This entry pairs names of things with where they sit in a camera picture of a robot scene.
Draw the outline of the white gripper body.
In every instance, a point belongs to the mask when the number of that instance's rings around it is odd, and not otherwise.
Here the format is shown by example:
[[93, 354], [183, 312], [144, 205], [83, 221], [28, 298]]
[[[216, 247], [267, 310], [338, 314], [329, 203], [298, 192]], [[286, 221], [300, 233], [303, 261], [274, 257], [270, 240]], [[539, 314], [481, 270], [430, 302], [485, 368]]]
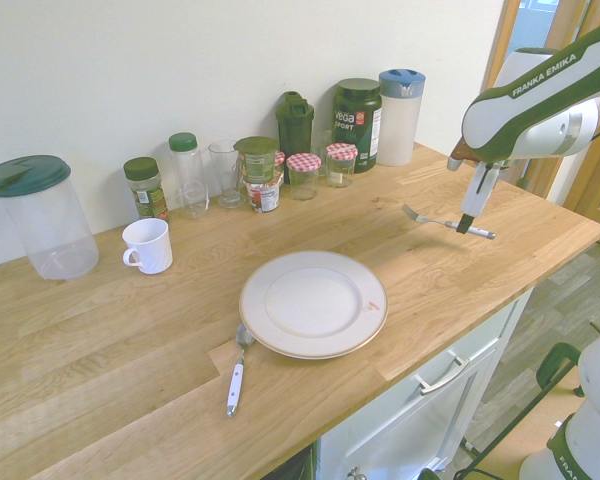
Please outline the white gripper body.
[[461, 210], [471, 217], [482, 214], [484, 207], [497, 183], [501, 163], [479, 162], [471, 179]]

